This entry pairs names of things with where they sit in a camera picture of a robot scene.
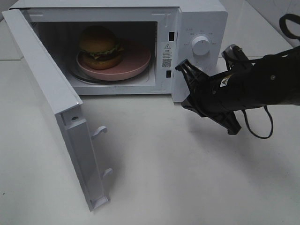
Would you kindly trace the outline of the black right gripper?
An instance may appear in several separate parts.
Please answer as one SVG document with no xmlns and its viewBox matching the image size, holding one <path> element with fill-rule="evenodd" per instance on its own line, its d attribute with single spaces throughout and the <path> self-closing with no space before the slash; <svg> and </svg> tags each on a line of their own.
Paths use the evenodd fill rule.
<svg viewBox="0 0 300 225">
<path fill-rule="evenodd" d="M 249 60 L 242 48 L 237 45 L 228 46 L 223 52 L 227 70 L 246 70 L 255 63 L 240 61 Z M 175 69 L 183 74 L 190 94 L 181 103 L 184 109 L 195 112 L 201 117 L 207 117 L 227 129 L 229 135 L 236 135 L 241 126 L 234 112 L 225 109 L 213 93 L 210 86 L 210 77 L 194 66 L 188 59 L 180 62 Z"/>
</svg>

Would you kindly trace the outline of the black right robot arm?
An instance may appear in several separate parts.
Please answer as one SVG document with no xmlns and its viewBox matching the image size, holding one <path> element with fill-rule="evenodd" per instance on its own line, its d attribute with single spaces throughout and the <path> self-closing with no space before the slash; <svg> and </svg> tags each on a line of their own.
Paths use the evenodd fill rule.
<svg viewBox="0 0 300 225">
<path fill-rule="evenodd" d="M 236 135 L 239 125 L 235 111 L 246 112 L 268 105 L 300 104 L 300 49 L 250 60 L 237 45 L 222 56 L 227 70 L 209 76 L 188 60 L 175 68 L 183 74 L 190 94 L 182 107 L 207 117 Z"/>
</svg>

